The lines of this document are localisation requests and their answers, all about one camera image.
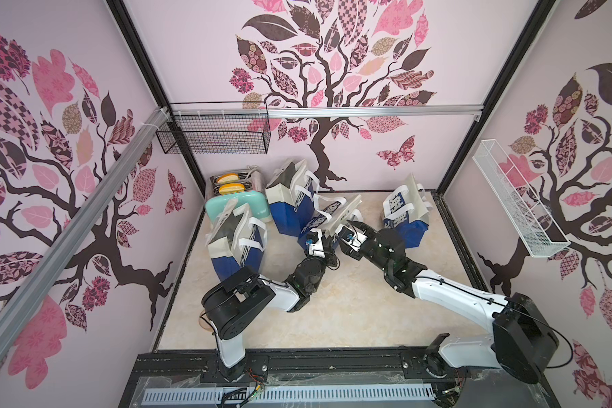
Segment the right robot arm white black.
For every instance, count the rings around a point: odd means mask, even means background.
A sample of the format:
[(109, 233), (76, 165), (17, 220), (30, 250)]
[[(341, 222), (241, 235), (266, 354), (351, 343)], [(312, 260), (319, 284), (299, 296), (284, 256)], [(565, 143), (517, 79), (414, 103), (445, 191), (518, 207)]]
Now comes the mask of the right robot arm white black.
[(339, 232), (343, 252), (368, 260), (382, 271), (396, 292), (437, 304), (472, 321), (484, 335), (459, 338), (441, 333), (425, 352), (424, 364), (434, 377), (449, 368), (501, 368), (525, 384), (537, 384), (564, 340), (529, 297), (511, 297), (463, 285), (430, 270), (406, 255), (404, 241), (393, 229), (376, 231), (351, 221)]

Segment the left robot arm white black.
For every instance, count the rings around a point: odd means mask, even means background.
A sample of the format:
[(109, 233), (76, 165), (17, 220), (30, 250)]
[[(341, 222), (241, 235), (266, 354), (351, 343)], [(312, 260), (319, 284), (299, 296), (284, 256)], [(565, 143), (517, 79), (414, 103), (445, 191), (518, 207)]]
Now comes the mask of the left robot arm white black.
[(337, 270), (338, 256), (331, 251), (309, 255), (282, 282), (245, 266), (213, 287), (202, 298), (200, 321), (212, 329), (218, 370), (227, 382), (241, 379), (248, 368), (244, 331), (265, 309), (295, 313), (317, 292), (327, 270)]

